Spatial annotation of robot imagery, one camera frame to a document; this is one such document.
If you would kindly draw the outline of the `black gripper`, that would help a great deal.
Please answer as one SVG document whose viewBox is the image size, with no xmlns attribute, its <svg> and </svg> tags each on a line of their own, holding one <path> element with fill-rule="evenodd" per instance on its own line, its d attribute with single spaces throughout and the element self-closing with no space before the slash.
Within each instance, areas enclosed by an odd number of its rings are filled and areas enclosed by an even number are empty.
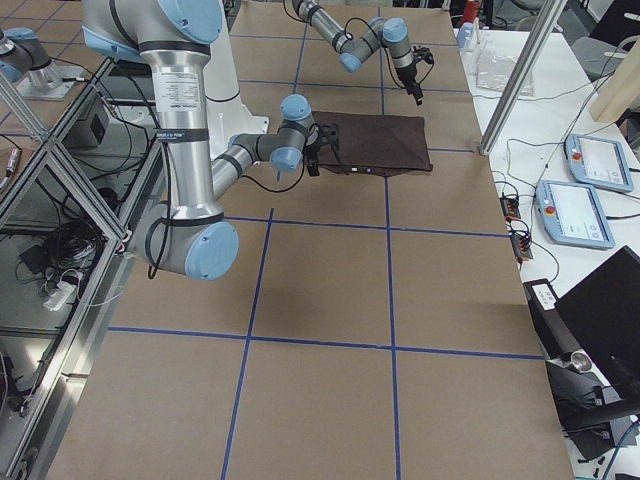
<svg viewBox="0 0 640 480">
<path fill-rule="evenodd" d="M 397 57 L 398 79 L 406 93 L 414 98 L 418 106 L 422 104 L 423 100 L 421 82 L 424 81 L 430 73 L 430 71 L 428 71 L 421 80 L 417 79 L 417 65 L 420 62 L 425 62 L 431 67 L 434 66 L 434 56 L 429 47 L 409 45 L 406 51 Z"/>
<path fill-rule="evenodd" d="M 313 124 L 305 146 L 305 165 L 310 176 L 319 176 L 319 153 L 325 146 L 331 148 L 334 159 L 340 164 L 339 126 L 336 123 Z"/>
</svg>

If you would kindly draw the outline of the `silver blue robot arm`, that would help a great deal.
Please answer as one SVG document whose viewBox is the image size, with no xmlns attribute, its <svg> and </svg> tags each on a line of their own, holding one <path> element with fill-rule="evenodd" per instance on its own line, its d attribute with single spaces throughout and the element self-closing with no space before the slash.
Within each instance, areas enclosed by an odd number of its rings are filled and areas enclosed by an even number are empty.
<svg viewBox="0 0 640 480">
<path fill-rule="evenodd" d="M 147 64 L 152 73 L 156 138 L 166 158 L 168 199 L 146 214 L 134 250 L 159 270 L 212 281 L 233 265 L 239 235 L 219 198 L 258 162 L 279 171 L 301 166 L 321 138 L 308 100 L 281 103 L 274 134 L 239 133 L 211 155 L 205 68 L 211 46 L 228 31 L 219 1 L 86 1 L 86 45 L 113 59 Z"/>
<path fill-rule="evenodd" d="M 352 17 L 345 26 L 339 24 L 318 1 L 290 1 L 294 18 L 313 28 L 338 54 L 341 65 L 350 73 L 379 50 L 385 51 L 392 78 L 417 105 L 423 101 L 422 82 L 429 72 L 418 78 L 417 66 L 435 65 L 428 47 L 413 46 L 408 27 L 402 18 L 375 17 L 371 21 Z"/>
</svg>

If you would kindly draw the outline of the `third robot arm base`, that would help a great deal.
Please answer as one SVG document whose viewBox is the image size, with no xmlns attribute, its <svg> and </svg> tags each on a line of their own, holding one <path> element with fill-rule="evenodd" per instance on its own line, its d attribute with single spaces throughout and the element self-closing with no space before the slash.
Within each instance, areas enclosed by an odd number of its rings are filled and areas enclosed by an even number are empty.
<svg viewBox="0 0 640 480">
<path fill-rule="evenodd" d="M 76 83 L 86 80 L 83 67 L 56 64 L 26 27 L 1 31 L 1 73 L 32 100 L 61 101 Z"/>
</svg>

